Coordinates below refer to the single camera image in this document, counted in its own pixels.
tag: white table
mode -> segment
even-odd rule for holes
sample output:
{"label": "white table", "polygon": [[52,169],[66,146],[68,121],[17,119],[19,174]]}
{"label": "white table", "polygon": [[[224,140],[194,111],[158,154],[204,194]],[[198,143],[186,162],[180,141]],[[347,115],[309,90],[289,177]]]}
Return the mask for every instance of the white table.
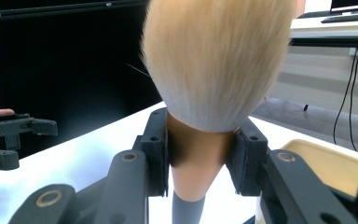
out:
{"label": "white table", "polygon": [[[143,134],[150,112],[164,107],[160,103],[96,131],[84,134],[24,158],[20,168],[0,171],[0,223],[8,223],[24,200],[37,189],[50,184],[68,184],[79,191],[106,176],[111,160],[121,150],[131,149],[136,135]],[[324,141],[283,127],[251,118],[267,137],[272,149],[292,139],[335,147]],[[243,223],[255,214],[255,198],[236,195],[226,167],[211,186],[201,223]],[[150,198],[150,223],[170,223],[172,181],[169,198]]]}

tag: white wall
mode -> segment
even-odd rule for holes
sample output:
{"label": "white wall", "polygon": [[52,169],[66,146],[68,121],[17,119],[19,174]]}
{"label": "white wall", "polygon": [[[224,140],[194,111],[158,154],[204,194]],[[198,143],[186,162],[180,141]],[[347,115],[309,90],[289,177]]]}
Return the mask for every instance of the white wall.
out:
{"label": "white wall", "polygon": [[331,0],[307,0],[305,12],[330,10]]}
{"label": "white wall", "polygon": [[[290,47],[282,72],[269,97],[338,111],[351,75],[353,57],[347,48]],[[350,97],[344,111],[348,112]],[[353,91],[358,115],[358,74]]]}

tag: mounting hole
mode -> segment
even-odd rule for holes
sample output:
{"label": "mounting hole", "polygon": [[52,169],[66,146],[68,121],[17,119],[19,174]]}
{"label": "mounting hole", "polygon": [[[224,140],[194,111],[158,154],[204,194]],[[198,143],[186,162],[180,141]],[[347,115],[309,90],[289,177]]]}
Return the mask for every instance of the mounting hole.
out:
{"label": "mounting hole", "polygon": [[121,157],[123,161],[135,161],[138,159],[138,155],[135,153],[128,153]]}
{"label": "mounting hole", "polygon": [[122,224],[126,221],[127,216],[124,213],[114,213],[110,217],[111,224]]}
{"label": "mounting hole", "polygon": [[327,224],[339,224],[340,223],[336,217],[334,217],[328,213],[322,213],[321,219],[324,221],[324,223],[327,223]]}
{"label": "mounting hole", "polygon": [[291,155],[291,154],[289,154],[287,152],[278,153],[278,159],[280,159],[281,161],[287,161],[287,162],[291,162],[291,161],[296,160],[296,158],[293,155]]}
{"label": "mounting hole", "polygon": [[36,199],[35,204],[38,207],[49,207],[59,202],[61,198],[62,198],[62,192],[57,189],[53,189],[40,195]]}

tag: white bristles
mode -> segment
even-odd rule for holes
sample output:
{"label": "white bristles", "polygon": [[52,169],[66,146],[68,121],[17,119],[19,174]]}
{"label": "white bristles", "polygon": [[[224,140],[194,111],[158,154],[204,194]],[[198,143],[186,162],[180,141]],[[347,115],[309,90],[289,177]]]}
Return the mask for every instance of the white bristles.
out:
{"label": "white bristles", "polygon": [[152,0],[145,65],[174,117],[196,129],[242,125],[279,74],[293,0]]}

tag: black cable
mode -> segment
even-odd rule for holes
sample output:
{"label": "black cable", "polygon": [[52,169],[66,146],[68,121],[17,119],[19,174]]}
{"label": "black cable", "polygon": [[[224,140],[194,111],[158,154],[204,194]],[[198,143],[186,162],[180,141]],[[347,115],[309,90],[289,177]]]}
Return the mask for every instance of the black cable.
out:
{"label": "black cable", "polygon": [[352,66],[351,66],[350,79],[349,79],[349,81],[348,81],[347,89],[345,90],[344,99],[342,100],[341,108],[340,108],[339,111],[338,111],[338,115],[337,115],[337,118],[336,118],[336,122],[334,123],[334,129],[333,129],[334,144],[337,144],[337,141],[336,141],[336,128],[337,128],[337,123],[338,123],[339,116],[341,115],[342,107],[344,107],[344,105],[345,105],[345,100],[347,99],[348,89],[350,88],[350,85],[351,85],[351,78],[352,78],[352,75],[353,75],[353,68],[354,68],[354,65],[355,65],[355,62],[356,62],[356,58],[357,58],[357,52],[358,52],[358,48],[356,48],[356,51],[354,52],[353,61],[352,61]]}
{"label": "black cable", "polygon": [[351,127],[351,114],[352,114],[352,106],[353,106],[353,89],[354,89],[354,84],[356,82],[356,77],[357,77],[357,66],[358,66],[358,56],[357,56],[357,60],[356,60],[356,66],[354,68],[354,76],[353,76],[353,82],[352,82],[352,86],[351,86],[351,106],[350,106],[350,132],[351,132],[351,144],[353,146],[353,149],[355,151],[357,151],[356,146],[354,145],[353,142],[353,134],[352,134],[352,127]]}

